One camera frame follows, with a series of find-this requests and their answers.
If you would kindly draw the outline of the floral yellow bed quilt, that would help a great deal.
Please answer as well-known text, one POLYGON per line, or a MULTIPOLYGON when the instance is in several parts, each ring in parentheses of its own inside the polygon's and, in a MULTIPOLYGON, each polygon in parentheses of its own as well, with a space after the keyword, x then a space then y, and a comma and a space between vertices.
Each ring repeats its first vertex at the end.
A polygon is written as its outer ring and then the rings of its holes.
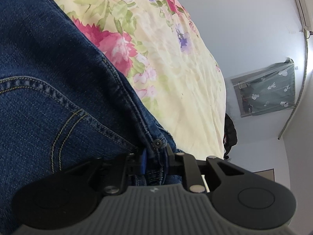
POLYGON ((197 159, 224 155, 222 72, 178 0, 54 0, 197 159))

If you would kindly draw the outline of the green patterned window curtain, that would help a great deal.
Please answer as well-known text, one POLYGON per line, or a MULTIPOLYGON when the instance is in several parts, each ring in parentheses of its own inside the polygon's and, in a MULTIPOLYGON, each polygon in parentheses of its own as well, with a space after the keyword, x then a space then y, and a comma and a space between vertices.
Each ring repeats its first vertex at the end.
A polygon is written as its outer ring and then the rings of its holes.
POLYGON ((231 79, 240 116, 260 116, 291 109, 296 103, 294 61, 288 58, 265 69, 231 79))

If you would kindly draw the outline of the blue denim jeans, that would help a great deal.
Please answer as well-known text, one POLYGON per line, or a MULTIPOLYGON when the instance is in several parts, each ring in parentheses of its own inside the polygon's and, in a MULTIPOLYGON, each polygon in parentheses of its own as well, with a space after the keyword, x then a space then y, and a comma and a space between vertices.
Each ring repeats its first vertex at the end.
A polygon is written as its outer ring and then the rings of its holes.
POLYGON ((172 136, 125 76, 53 0, 1 0, 1 234, 19 223, 23 186, 88 158, 146 154, 132 186, 180 183, 167 174, 172 136))

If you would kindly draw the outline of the black and red clothes pile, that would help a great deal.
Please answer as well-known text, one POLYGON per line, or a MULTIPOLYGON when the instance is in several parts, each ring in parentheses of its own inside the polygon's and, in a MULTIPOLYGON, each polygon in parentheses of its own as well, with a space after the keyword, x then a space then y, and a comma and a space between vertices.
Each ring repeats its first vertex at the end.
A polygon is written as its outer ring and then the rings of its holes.
POLYGON ((224 120, 224 139, 223 139, 223 146, 224 146, 224 156, 225 160, 229 159, 229 153, 231 148, 235 146, 238 142, 237 138, 237 131, 235 125, 228 114, 225 115, 224 120))

